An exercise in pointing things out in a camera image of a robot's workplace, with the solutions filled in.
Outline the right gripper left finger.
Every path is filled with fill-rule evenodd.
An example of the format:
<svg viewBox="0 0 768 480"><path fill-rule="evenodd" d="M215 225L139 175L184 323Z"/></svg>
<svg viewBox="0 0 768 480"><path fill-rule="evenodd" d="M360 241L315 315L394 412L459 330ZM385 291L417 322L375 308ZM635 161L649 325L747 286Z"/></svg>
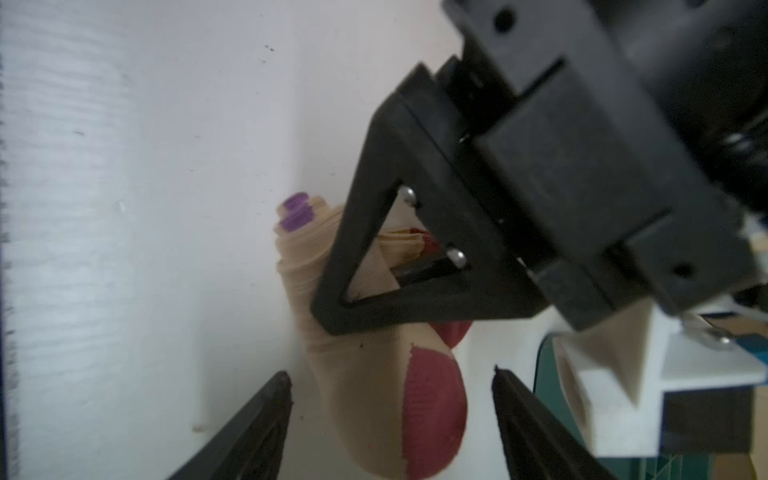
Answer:
<svg viewBox="0 0 768 480"><path fill-rule="evenodd" d="M279 371L172 476L173 480L275 480L293 401L291 379Z"/></svg>

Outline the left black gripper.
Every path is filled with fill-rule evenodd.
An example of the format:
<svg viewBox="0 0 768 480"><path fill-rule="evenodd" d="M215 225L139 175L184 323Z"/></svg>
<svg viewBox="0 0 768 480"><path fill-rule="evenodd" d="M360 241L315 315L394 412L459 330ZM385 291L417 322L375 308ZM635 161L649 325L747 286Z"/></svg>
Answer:
<svg viewBox="0 0 768 480"><path fill-rule="evenodd" d="M755 1L448 1L466 60L514 99L471 148L463 66L417 66L374 114L312 313L330 334L527 319L547 299L577 330L650 297L683 313L757 278L718 163L757 158ZM398 290L348 290L390 208L440 252Z"/></svg>

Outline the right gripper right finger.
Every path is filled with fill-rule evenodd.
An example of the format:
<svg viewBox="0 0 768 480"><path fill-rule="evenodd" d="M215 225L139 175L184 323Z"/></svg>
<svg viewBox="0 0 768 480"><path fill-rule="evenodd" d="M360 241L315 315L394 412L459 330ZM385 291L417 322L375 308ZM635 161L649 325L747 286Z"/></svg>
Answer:
<svg viewBox="0 0 768 480"><path fill-rule="evenodd" d="M598 480L613 475L565 429L510 370L492 381L507 470L521 480Z"/></svg>

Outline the green compartment tray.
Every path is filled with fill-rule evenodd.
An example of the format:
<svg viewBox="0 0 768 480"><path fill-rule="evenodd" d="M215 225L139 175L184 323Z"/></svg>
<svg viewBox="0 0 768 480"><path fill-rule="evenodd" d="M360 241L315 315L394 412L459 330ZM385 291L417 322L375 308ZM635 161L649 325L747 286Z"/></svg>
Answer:
<svg viewBox="0 0 768 480"><path fill-rule="evenodd" d="M561 391L553 339L540 345L533 392L554 417L581 445L583 438ZM714 459L709 454L661 454L648 458L602 458L598 462L616 479L706 480L711 478Z"/></svg>

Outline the beige maroon striped sock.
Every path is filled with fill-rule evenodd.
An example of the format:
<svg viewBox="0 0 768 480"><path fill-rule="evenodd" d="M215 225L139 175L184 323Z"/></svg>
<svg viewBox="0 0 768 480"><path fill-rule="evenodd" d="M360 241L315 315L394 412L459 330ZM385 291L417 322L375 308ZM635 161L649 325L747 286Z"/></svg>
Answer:
<svg viewBox="0 0 768 480"><path fill-rule="evenodd" d="M472 324L328 334L310 306L343 210L305 192L278 206L277 271L321 402L351 458L386 479L428 479L462 444L468 400L452 350Z"/></svg>

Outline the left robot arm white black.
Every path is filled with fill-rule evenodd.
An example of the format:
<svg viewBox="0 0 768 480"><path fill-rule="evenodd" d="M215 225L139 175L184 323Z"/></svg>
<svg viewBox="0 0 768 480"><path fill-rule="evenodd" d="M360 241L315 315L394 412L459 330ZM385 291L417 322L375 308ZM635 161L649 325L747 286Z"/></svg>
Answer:
<svg viewBox="0 0 768 480"><path fill-rule="evenodd" d="M767 210L763 1L447 1L463 52L373 116L311 306L331 334L576 330L750 286Z"/></svg>

